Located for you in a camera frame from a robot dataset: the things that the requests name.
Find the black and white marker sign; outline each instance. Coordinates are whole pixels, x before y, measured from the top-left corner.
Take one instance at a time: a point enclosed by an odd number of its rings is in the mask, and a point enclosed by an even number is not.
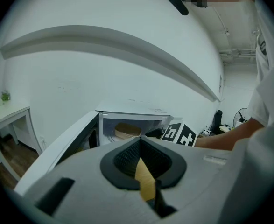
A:
[[[181,125],[181,123],[169,125],[169,127],[166,130],[165,135],[162,139],[166,140],[166,141],[173,142],[177,135],[180,125]]]
[[[196,138],[196,134],[191,131],[186,125],[183,126],[183,130],[177,140],[177,144],[193,146]]]

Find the person's arm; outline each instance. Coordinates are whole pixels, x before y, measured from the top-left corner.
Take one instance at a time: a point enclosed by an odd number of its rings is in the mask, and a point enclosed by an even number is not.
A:
[[[231,131],[219,135],[198,138],[195,146],[222,150],[232,150],[236,141],[249,138],[255,131],[264,126],[254,119],[249,119],[246,123],[232,129]]]

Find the wooden floor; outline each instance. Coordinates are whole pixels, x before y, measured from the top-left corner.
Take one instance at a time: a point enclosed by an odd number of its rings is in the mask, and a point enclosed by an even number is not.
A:
[[[14,171],[22,177],[32,163],[38,158],[35,150],[19,143],[15,144],[12,138],[2,139],[0,137],[0,149]],[[17,181],[0,163],[0,181],[10,189],[14,189]]]

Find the white wall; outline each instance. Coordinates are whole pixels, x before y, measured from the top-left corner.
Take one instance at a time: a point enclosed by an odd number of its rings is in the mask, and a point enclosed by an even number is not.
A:
[[[19,0],[4,42],[40,29],[93,25],[119,30],[168,52],[218,91],[223,67],[206,30],[167,0]],[[127,61],[75,51],[47,51],[5,60],[3,88],[30,104],[37,138],[49,145],[105,97],[135,99],[180,116],[202,131],[218,107],[189,87]]]
[[[254,65],[226,65],[225,85],[219,109],[222,124],[233,126],[233,118],[241,108],[247,108],[256,85],[257,67]]]

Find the white ceiling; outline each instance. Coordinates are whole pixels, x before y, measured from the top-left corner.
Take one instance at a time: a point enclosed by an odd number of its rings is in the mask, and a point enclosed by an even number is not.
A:
[[[213,3],[207,8],[185,5],[207,29],[224,64],[256,64],[258,20],[252,1]]]

